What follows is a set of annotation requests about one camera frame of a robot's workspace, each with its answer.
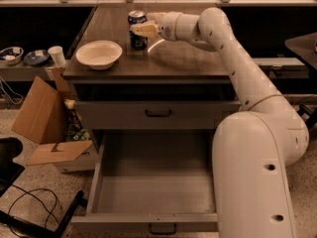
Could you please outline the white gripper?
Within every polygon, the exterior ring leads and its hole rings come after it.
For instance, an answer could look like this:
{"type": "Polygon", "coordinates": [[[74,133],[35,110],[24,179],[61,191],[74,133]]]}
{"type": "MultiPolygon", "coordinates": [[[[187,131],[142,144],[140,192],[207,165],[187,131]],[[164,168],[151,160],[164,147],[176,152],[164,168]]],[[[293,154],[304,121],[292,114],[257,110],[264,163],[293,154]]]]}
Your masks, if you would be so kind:
{"type": "Polygon", "coordinates": [[[134,24],[130,30],[141,37],[155,38],[160,34],[167,41],[176,41],[176,25],[180,16],[180,12],[150,12],[147,22],[134,24]]]}

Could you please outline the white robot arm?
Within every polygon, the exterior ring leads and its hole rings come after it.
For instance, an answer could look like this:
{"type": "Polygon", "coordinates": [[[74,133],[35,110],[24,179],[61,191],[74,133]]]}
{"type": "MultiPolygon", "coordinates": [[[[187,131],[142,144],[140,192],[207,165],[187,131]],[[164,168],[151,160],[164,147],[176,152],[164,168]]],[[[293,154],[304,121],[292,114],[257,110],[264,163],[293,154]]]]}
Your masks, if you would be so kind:
{"type": "Polygon", "coordinates": [[[131,26],[139,36],[185,41],[215,51],[241,103],[213,138],[212,165],[220,238],[297,238],[287,166],[307,150],[302,118],[234,36],[226,14],[151,13],[131,26]]]}

